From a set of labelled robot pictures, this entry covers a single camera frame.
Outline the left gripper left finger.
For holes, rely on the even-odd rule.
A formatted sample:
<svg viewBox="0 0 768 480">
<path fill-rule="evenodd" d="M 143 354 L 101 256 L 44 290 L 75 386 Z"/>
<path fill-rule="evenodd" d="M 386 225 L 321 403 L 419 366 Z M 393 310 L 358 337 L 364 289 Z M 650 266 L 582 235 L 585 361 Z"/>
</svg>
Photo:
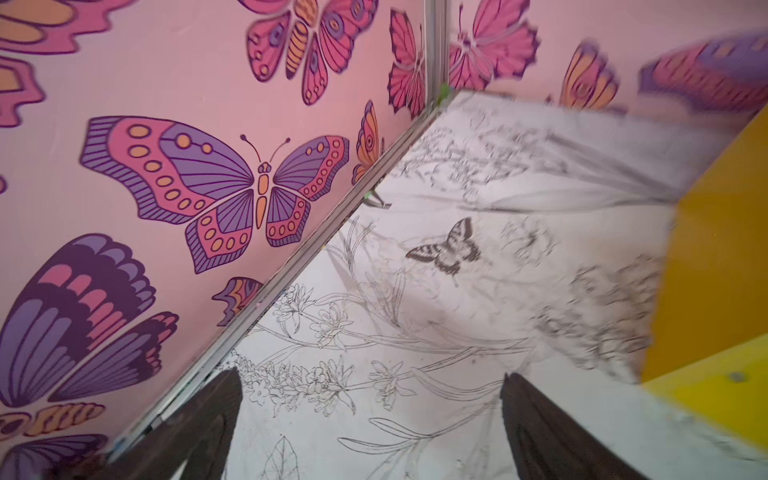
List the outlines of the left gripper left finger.
<svg viewBox="0 0 768 480">
<path fill-rule="evenodd" d="M 235 369 L 219 373 L 95 479 L 220 479 L 243 399 Z"/>
</svg>

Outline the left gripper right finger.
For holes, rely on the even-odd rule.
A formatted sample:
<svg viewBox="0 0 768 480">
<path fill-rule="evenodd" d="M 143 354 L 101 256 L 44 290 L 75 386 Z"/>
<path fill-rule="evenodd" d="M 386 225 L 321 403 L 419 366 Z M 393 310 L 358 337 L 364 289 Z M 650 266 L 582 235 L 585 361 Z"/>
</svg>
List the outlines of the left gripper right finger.
<svg viewBox="0 0 768 480">
<path fill-rule="evenodd" d="M 524 376 L 507 374 L 500 399 L 518 477 L 642 479 Z"/>
</svg>

